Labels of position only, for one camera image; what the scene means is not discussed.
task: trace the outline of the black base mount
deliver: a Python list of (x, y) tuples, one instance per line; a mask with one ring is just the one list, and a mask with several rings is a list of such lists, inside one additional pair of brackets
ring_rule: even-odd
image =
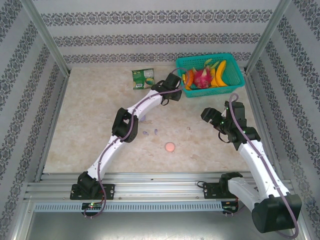
[(204, 199), (236, 199), (237, 197), (229, 191), (228, 180), (238, 177), (243, 176), (239, 172), (228, 172), (221, 175), (219, 182), (203, 182)]
[[(103, 184), (107, 200), (113, 200), (115, 195), (114, 184)], [(91, 178), (87, 171), (78, 177), (78, 183), (73, 184), (70, 193), (71, 200), (101, 200), (104, 193), (99, 182)]]

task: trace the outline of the pink round object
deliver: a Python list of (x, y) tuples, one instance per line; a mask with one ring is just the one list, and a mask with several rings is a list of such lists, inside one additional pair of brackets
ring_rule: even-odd
[(172, 153), (175, 150), (175, 144), (173, 142), (167, 142), (165, 144), (165, 150), (167, 150), (168, 152)]

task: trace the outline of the toy fruit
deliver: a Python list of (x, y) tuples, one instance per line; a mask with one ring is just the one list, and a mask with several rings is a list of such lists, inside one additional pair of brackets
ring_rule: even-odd
[(210, 71), (210, 74), (211, 74), (211, 77), (212, 77), (212, 80), (211, 80), (211, 83), (210, 83), (210, 89), (212, 88), (218, 88), (218, 84), (216, 83), (216, 78), (215, 78), (215, 74), (216, 73), (216, 70), (213, 68), (211, 71)]
[(215, 69), (216, 66), (218, 66), (219, 61), (216, 61), (215, 64), (213, 64), (212, 66), (210, 66), (210, 70)]
[(207, 89), (210, 86), (212, 77), (210, 74), (210, 67), (206, 67), (203, 70), (199, 70), (194, 74), (193, 83), (199, 89)]
[(185, 74), (182, 74), (182, 81), (183, 81), (183, 83), (184, 83), (185, 89), (186, 89), (186, 90), (191, 90), (191, 89), (190, 89), (190, 86), (188, 86), (189, 83), (186, 85), (186, 75), (185, 75)]
[(226, 87), (227, 84), (222, 81), (222, 75), (224, 74), (224, 71), (226, 69), (227, 61), (223, 60), (220, 65), (218, 66), (218, 69), (215, 73), (215, 82), (218, 84), (219, 87)]
[(207, 61), (204, 62), (204, 68), (208, 65), (208, 63), (210, 63), (212, 61), (212, 58), (208, 59)]
[(212, 68), (211, 70), (210, 70), (210, 75), (211, 75), (211, 77), (215, 77), (215, 75), (216, 75), (216, 69), (215, 68)]
[(195, 77), (194, 71), (193, 71), (193, 69), (190, 69), (188, 71), (188, 74), (185, 74), (185, 81), (183, 81), (184, 84), (186, 84), (188, 87), (190, 87), (192, 85), (192, 83), (194, 82), (194, 77)]

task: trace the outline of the yellow banana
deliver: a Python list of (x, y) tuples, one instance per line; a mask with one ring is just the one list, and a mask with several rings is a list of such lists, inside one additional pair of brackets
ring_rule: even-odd
[(214, 68), (213, 68), (213, 69), (211, 69), (211, 70), (210, 70), (210, 74), (211, 74), (211, 77), (213, 77), (213, 78), (214, 78), (214, 77), (215, 77), (215, 75), (216, 75), (216, 69), (214, 69)]
[(219, 87), (226, 87), (228, 86), (227, 84), (222, 81), (222, 75), (224, 74), (224, 71), (226, 69), (227, 61), (223, 60), (220, 65), (218, 66), (218, 69), (216, 70), (215, 73), (215, 82), (218, 84)]
[(185, 74), (182, 74), (182, 81), (184, 83), (185, 89), (190, 91), (191, 88), (188, 85), (186, 85), (186, 75)]
[(209, 87), (210, 89), (212, 89), (212, 88), (218, 88), (219, 87), (219, 85), (216, 83), (216, 78), (215, 77), (213, 77), (212, 78), (212, 81), (211, 81), (211, 84), (210, 84), (211, 86)]

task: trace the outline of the cable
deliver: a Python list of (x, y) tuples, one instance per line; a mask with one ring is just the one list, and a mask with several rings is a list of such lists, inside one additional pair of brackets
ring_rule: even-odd
[(224, 142), (224, 143), (226, 143), (226, 144), (229, 144), (230, 141), (225, 141), (225, 140), (223, 140), (223, 139), (221, 138), (220, 133), (221, 133), (221, 132), (218, 133), (218, 138), (219, 138), (222, 142)]
[[(190, 75), (189, 75), (189, 72), (188, 72), (188, 70), (187, 70), (186, 68), (184, 68), (184, 67), (177, 67), (177, 68), (175, 68), (171, 73), (173, 74), (175, 71), (177, 71), (177, 70), (179, 70), (179, 69), (185, 71), (185, 73), (188, 75), (188, 82), (189, 82), (189, 80), (190, 80)], [(95, 215), (93, 215), (93, 216), (88, 216), (88, 215), (86, 215), (86, 212), (87, 212), (87, 210), (89, 209), (89, 208), (86, 208), (86, 209), (84, 210), (84, 212), (83, 212), (83, 215), (84, 215), (85, 218), (88, 218), (88, 217), (89, 217), (90, 219), (93, 219), (93, 218), (99, 216), (99, 215), (104, 211), (104, 209), (105, 209), (105, 207), (106, 207), (106, 204), (107, 204), (107, 193), (106, 193), (106, 191), (105, 191), (104, 185), (102, 184), (102, 180), (101, 180), (101, 177), (100, 177), (100, 165), (101, 165), (101, 160), (102, 160), (102, 158), (104, 157), (104, 155), (105, 155), (105, 153), (107, 152), (107, 150), (108, 150), (114, 143), (116, 143), (119, 139), (120, 139), (121, 141), (123, 141), (123, 140), (125, 140), (127, 137), (129, 137), (132, 129), (134, 128), (134, 113), (136, 112), (137, 108), (138, 108), (141, 104), (143, 104), (145, 101), (153, 98), (154, 96), (163, 95), (163, 94), (171, 94), (171, 93), (175, 93), (175, 92), (178, 92), (178, 91), (181, 91), (181, 89), (177, 88), (177, 89), (171, 90), (171, 91), (157, 92), (157, 93), (155, 93), (155, 94), (152, 94), (152, 95), (149, 96), (148, 98), (143, 99), (141, 102), (139, 102), (139, 103), (134, 107), (134, 109), (132, 110), (132, 113), (131, 113), (131, 125), (130, 125), (130, 129), (129, 129), (128, 133), (127, 133), (124, 137), (117, 137), (113, 142), (111, 142), (111, 143), (103, 150), (103, 152), (101, 153), (101, 156), (100, 156), (100, 158), (99, 158), (98, 167), (97, 167), (97, 175), (98, 175), (98, 182), (99, 182), (99, 184), (100, 184), (100, 187), (101, 187), (102, 192), (103, 192), (103, 197), (104, 197), (103, 207), (101, 207), (100, 211), (97, 212), (97, 213), (96, 213)]]
[(206, 184), (205, 181), (198, 181), (198, 182), (196, 183), (196, 185), (197, 185), (199, 188), (201, 188), (201, 189), (204, 189), (204, 184)]
[(231, 113), (231, 116), (232, 116), (232, 119), (234, 121), (234, 124), (236, 125), (236, 127), (238, 128), (238, 130), (240, 131), (240, 133), (243, 135), (243, 137), (246, 139), (246, 141), (250, 144), (250, 146), (253, 148), (253, 150), (256, 152), (256, 154), (258, 155), (258, 157), (261, 159), (266, 171), (268, 172), (271, 180), (272, 180), (272, 183), (274, 184), (275, 188), (277, 189), (281, 199), (283, 200), (286, 208), (288, 209), (289, 211), (289, 214), (293, 220), (293, 223), (294, 223), (294, 227), (295, 227), (295, 233), (292, 235), (292, 236), (289, 236), (289, 235), (286, 235), (286, 234), (283, 234), (282, 232), (279, 232), (277, 231), (277, 233), (284, 237), (284, 238), (287, 238), (287, 239), (295, 239), (298, 234), (299, 234), (299, 226), (298, 226), (298, 223), (297, 223), (297, 220), (296, 220), (296, 217), (292, 211), (292, 209), (290, 208), (289, 206), (289, 203), (288, 201), (286, 200), (285, 196), (283, 195), (283, 193), (281, 192), (280, 190), (280, 186), (278, 185), (277, 181), (275, 180), (273, 174), (271, 173), (270, 171), (270, 168), (268, 167), (268, 164), (266, 162), (266, 160), (264, 159), (264, 157), (262, 156), (262, 154), (260, 153), (260, 151), (255, 147), (255, 145), (252, 143), (252, 141), (247, 137), (247, 135), (244, 133), (244, 131), (241, 129), (239, 123), (237, 122), (237, 119), (235, 117), (235, 113), (234, 113), (234, 110), (232, 108), (232, 101), (237, 101), (239, 99), (239, 96), (238, 94), (236, 93), (232, 93), (231, 96), (230, 96), (230, 99), (229, 99), (229, 108), (230, 108), (230, 113)]

